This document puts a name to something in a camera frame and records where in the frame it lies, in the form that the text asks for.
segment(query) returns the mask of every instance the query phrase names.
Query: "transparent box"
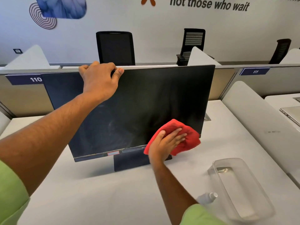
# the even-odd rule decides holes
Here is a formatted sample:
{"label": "transparent box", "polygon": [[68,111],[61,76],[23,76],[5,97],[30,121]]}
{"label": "transparent box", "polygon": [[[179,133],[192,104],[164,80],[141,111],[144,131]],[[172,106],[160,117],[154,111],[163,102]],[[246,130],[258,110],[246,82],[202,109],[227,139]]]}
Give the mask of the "transparent box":
{"label": "transparent box", "polygon": [[208,174],[229,219],[252,223],[275,215],[272,202],[242,159],[216,160]]}

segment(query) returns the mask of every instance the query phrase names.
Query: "hand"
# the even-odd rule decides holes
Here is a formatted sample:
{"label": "hand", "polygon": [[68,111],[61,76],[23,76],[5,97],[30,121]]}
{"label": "hand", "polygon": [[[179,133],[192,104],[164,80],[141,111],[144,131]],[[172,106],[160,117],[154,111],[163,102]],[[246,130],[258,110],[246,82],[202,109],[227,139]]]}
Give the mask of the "hand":
{"label": "hand", "polygon": [[181,130],[182,128],[178,128],[165,138],[163,137],[166,131],[160,131],[149,148],[149,160],[152,165],[162,164],[168,158],[171,151],[185,140],[186,133],[177,136]]}
{"label": "hand", "polygon": [[79,73],[84,81],[83,93],[89,94],[101,103],[109,99],[117,90],[118,81],[124,69],[118,68],[114,63],[100,64],[94,61],[90,66],[82,65]]}

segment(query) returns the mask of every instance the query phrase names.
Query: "wall decal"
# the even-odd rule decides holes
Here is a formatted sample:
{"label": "wall decal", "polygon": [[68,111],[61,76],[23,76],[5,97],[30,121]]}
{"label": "wall decal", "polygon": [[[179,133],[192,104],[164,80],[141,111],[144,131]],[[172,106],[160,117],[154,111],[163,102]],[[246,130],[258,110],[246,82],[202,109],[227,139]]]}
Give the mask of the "wall decal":
{"label": "wall decal", "polygon": [[34,22],[44,29],[54,29],[57,25],[57,19],[53,17],[44,17],[38,4],[32,3],[29,7],[29,13]]}
{"label": "wall decal", "polygon": [[[144,5],[146,2],[147,0],[142,0],[141,4]],[[155,0],[150,0],[150,3],[152,4],[153,7],[156,5]]]}
{"label": "wall decal", "polygon": [[86,14],[85,0],[37,0],[44,17],[80,19]]}

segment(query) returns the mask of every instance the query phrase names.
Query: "black chair backrest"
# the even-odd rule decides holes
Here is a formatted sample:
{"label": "black chair backrest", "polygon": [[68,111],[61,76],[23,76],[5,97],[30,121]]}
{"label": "black chair backrest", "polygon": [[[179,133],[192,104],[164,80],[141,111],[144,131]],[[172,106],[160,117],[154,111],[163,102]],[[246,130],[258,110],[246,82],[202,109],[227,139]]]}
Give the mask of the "black chair backrest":
{"label": "black chair backrest", "polygon": [[117,66],[135,65],[132,34],[126,31],[96,33],[100,63],[113,62]]}
{"label": "black chair backrest", "polygon": [[205,39],[205,30],[196,28],[185,28],[185,35],[181,48],[181,55],[186,61],[190,58],[190,53],[194,46],[203,51]]}
{"label": "black chair backrest", "polygon": [[291,40],[290,39],[279,39],[276,50],[269,62],[269,64],[279,64],[282,59],[287,55],[289,51]]}

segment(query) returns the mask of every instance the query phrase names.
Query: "red cloth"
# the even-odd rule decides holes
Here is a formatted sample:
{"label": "red cloth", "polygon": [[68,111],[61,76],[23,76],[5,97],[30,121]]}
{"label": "red cloth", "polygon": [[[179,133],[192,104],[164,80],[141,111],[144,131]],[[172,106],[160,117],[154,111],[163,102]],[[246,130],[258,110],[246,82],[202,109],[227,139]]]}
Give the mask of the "red cloth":
{"label": "red cloth", "polygon": [[179,152],[188,151],[201,143],[199,140],[199,133],[197,133],[192,127],[189,127],[175,119],[172,119],[171,121],[169,121],[168,123],[166,123],[162,127],[160,127],[159,130],[157,130],[157,132],[153,135],[153,137],[151,138],[151,140],[145,147],[144,154],[148,155],[150,145],[154,141],[154,139],[156,138],[156,136],[159,134],[160,131],[162,131],[162,130],[166,131],[166,134],[164,136],[164,138],[165,138],[171,132],[173,132],[174,130],[176,130],[178,128],[182,128],[182,130],[177,135],[187,133],[187,136],[185,136],[184,141],[182,141],[176,148],[173,149],[173,151],[171,152],[171,155],[177,155]]}

